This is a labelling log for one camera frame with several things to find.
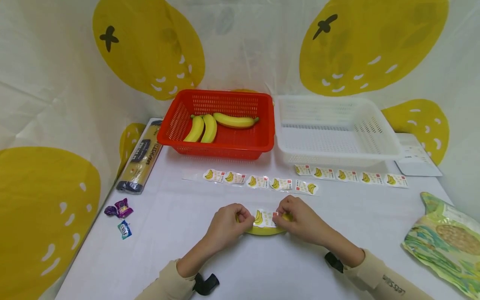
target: black wrist strap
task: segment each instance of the black wrist strap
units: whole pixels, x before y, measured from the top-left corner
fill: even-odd
[[[204,281],[204,278],[200,273],[197,273],[195,276],[195,285],[193,290],[199,293],[202,296],[210,295],[216,286],[220,285],[215,274],[211,274],[210,277]]]
[[[343,264],[333,253],[327,253],[327,255],[325,255],[325,260],[332,268],[343,273]]]

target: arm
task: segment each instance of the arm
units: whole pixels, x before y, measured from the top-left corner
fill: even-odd
[[[355,246],[326,224],[300,198],[287,196],[277,211],[289,212],[294,220],[288,222],[275,216],[274,222],[306,242],[323,246],[344,265],[344,274],[360,290],[369,292],[376,300],[433,300],[421,289],[389,269],[368,250]]]
[[[135,300],[187,300],[192,296],[195,275],[217,252],[233,244],[249,230],[255,218],[241,204],[222,207],[205,236],[181,259],[170,261],[158,278]]]

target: beige sleeve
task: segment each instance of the beige sleeve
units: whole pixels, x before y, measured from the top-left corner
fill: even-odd
[[[355,268],[344,267],[343,271],[358,289],[369,292],[375,300],[433,300],[368,250],[363,251],[363,263]]]
[[[177,260],[170,261],[158,278],[144,289],[135,300],[187,300],[193,294],[195,276],[183,278],[177,271]]]

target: white table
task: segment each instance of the white table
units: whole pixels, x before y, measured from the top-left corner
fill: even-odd
[[[257,161],[181,156],[164,147],[142,195],[114,191],[107,205],[128,197],[134,213],[127,221],[133,235],[122,240],[115,217],[101,213],[73,262],[57,300],[132,300],[169,260],[182,257],[206,232],[219,207],[241,203],[253,210],[275,210],[287,194],[183,180],[215,168],[246,174],[297,179],[274,151]],[[394,162],[376,166],[398,173]],[[352,242],[367,248],[435,299],[461,299],[462,294],[400,247],[404,236],[424,213],[419,193],[430,192],[448,202],[436,178],[409,177],[409,189],[353,182],[314,180],[315,196],[302,196],[328,224]],[[212,300],[349,300],[371,299],[343,275],[328,267],[326,250],[288,234],[244,235],[239,243],[210,260],[201,271],[219,281]],[[203,299],[194,294],[193,299]]]

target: person's left hand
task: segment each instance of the person's left hand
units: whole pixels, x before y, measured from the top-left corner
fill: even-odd
[[[255,217],[241,204],[234,203],[220,208],[214,215],[203,240],[219,252],[233,244],[240,235],[253,226]]]

